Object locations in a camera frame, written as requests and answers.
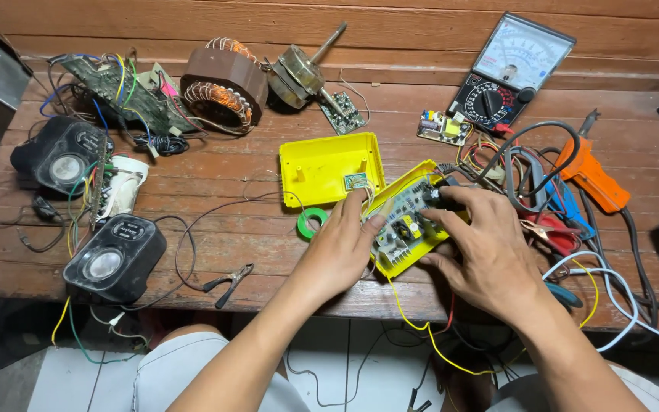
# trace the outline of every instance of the tape roll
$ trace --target tape roll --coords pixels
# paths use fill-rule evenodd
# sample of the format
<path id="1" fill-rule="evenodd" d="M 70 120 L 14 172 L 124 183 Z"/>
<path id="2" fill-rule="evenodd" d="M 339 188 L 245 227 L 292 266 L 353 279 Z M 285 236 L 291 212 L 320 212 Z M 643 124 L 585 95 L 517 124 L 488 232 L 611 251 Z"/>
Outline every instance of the tape roll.
<path id="1" fill-rule="evenodd" d="M 327 221 L 327 213 L 320 208 L 308 208 L 299 215 L 299 219 L 297 220 L 297 230 L 299 231 L 299 234 L 307 240 L 311 239 L 316 233 L 316 230 L 307 227 L 307 220 L 311 218 L 319 219 L 319 226 L 321 226 Z"/>

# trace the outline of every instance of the white tile floor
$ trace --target white tile floor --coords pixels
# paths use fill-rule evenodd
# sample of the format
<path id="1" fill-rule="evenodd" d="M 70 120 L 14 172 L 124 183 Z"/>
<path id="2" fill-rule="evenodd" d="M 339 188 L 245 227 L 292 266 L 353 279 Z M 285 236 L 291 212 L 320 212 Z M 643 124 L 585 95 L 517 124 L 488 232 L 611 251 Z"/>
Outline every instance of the white tile floor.
<path id="1" fill-rule="evenodd" d="M 251 318 L 235 316 L 234 333 Z M 419 385 L 431 349 L 426 344 L 418 344 L 416 338 L 402 331 L 391 331 L 388 336 L 396 344 L 411 347 L 401 348 L 389 343 L 385 337 L 379 339 L 383 327 L 390 330 L 399 325 L 370 320 L 310 319 L 292 341 L 289 360 L 293 370 L 313 371 L 319 381 L 318 387 L 317 380 L 308 373 L 296 375 L 289 372 L 289 381 L 312 412 L 406 410 L 411 389 Z M 437 344 L 443 346 L 443 338 Z M 363 364 L 362 360 L 371 347 L 373 349 Z M 520 349 L 511 350 L 517 353 Z M 88 351 L 88 354 L 94 360 L 105 361 L 127 356 L 103 351 Z M 507 353 L 503 355 L 506 359 L 509 356 Z M 27 411 L 60 412 L 63 405 L 68 405 L 71 412 L 128 412 L 133 380 L 141 358 L 136 356 L 127 362 L 97 365 L 88 362 L 80 350 L 49 348 Z M 617 362 L 659 385 L 659 354 L 636 354 L 631 362 L 626 359 L 617 359 Z M 516 362 L 513 369 L 519 375 L 535 373 L 535 368 L 525 357 Z M 508 382 L 502 373 L 498 379 L 500 386 Z M 415 406 L 420 406 L 426 399 L 432 403 L 427 412 L 440 411 L 443 395 L 436 391 L 436 378 L 431 370 L 419 389 Z M 340 405 L 322 407 L 318 401 Z"/>

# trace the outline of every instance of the yellow enclosure lid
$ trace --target yellow enclosure lid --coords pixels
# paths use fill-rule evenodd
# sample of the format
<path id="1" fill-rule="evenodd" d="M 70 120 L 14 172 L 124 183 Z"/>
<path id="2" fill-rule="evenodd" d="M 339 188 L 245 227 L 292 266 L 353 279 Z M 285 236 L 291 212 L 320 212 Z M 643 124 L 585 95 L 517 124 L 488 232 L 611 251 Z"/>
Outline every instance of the yellow enclosure lid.
<path id="1" fill-rule="evenodd" d="M 283 190 L 304 206 L 344 199 L 370 180 L 375 192 L 385 188 L 385 174 L 375 134 L 363 132 L 285 143 L 279 147 Z M 298 208 L 294 194 L 284 204 Z"/>

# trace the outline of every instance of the speaker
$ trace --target speaker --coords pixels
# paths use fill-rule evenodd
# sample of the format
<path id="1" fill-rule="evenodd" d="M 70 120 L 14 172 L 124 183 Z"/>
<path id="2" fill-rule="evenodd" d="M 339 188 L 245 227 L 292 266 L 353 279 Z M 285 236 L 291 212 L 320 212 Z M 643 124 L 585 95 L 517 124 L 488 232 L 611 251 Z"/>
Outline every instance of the speaker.
<path id="1" fill-rule="evenodd" d="M 106 139 L 109 150 L 114 142 L 101 129 L 72 117 L 55 116 L 37 136 L 14 148 L 12 166 L 26 178 L 63 194 L 70 194 L 81 182 L 87 168 L 98 162 L 98 151 Z M 78 186 L 73 197 L 83 194 Z"/>
<path id="2" fill-rule="evenodd" d="M 70 260 L 62 277 L 71 285 L 128 304 L 146 291 L 167 241 L 151 220 L 122 213 L 109 219 Z"/>

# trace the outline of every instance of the right hand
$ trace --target right hand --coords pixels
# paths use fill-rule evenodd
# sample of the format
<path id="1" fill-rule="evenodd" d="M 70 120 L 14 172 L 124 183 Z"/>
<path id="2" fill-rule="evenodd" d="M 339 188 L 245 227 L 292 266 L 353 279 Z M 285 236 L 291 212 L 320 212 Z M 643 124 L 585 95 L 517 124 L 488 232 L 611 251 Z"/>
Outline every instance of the right hand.
<path id="1" fill-rule="evenodd" d="M 543 283 L 518 215 L 507 198 L 463 186 L 444 186 L 440 193 L 445 199 L 464 204 L 471 224 L 451 211 L 425 209 L 421 214 L 444 227 L 461 251 L 463 265 L 435 252 L 419 262 L 437 267 L 465 301 L 512 326 L 524 322 L 537 305 L 555 301 Z"/>

